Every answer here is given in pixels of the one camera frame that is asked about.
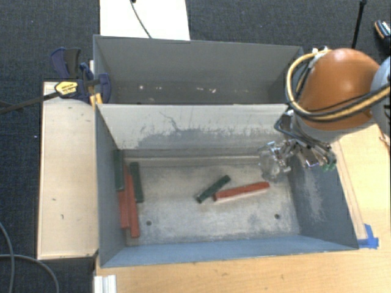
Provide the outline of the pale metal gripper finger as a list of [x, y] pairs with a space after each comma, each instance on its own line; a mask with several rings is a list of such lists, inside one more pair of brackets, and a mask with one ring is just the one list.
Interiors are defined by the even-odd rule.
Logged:
[[266, 145], [261, 146], [258, 149], [258, 155], [260, 160], [273, 159], [284, 160], [287, 158], [287, 142], [268, 142]]
[[279, 161], [263, 160], [261, 161], [261, 175], [267, 181], [281, 181], [291, 171], [291, 167], [280, 164]]

